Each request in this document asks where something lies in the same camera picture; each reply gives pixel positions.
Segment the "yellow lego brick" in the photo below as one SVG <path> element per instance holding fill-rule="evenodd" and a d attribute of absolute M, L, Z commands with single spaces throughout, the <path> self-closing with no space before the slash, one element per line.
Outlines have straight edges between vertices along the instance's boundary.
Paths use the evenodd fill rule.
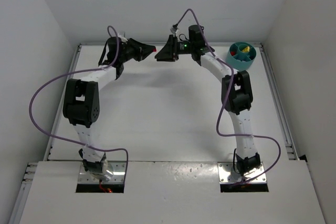
<path fill-rule="evenodd" d="M 247 46 L 244 49 L 242 49 L 242 52 L 249 52 L 249 51 L 250 51 L 250 47 L 249 46 Z"/>

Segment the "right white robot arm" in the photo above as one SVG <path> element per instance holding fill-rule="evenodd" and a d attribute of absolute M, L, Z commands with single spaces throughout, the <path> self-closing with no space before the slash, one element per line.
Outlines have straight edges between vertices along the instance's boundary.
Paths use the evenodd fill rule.
<path fill-rule="evenodd" d="M 177 37 L 178 25 L 171 27 L 171 34 L 165 46 L 156 54 L 157 61 L 175 62 L 180 55 L 191 55 L 201 67 L 207 69 L 221 83 L 221 111 L 227 111 L 233 124 L 236 138 L 234 171 L 243 176 L 261 164 L 260 155 L 254 143 L 250 124 L 250 109 L 253 93 L 247 71 L 235 72 L 204 39 L 202 26 L 188 28 L 188 40 Z"/>

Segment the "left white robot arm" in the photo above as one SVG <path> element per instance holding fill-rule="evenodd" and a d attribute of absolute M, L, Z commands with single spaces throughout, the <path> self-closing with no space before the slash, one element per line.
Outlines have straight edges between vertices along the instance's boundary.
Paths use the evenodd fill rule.
<path fill-rule="evenodd" d="M 80 79 L 71 78 L 66 83 L 63 116 L 74 127 L 83 145 L 79 155 L 85 171 L 101 182 L 111 179 L 112 170 L 106 152 L 94 147 L 93 127 L 100 115 L 99 93 L 121 76 L 124 63 L 131 59 L 142 61 L 153 52 L 156 52 L 155 46 L 132 38 L 111 37 L 104 45 L 98 69 Z"/>

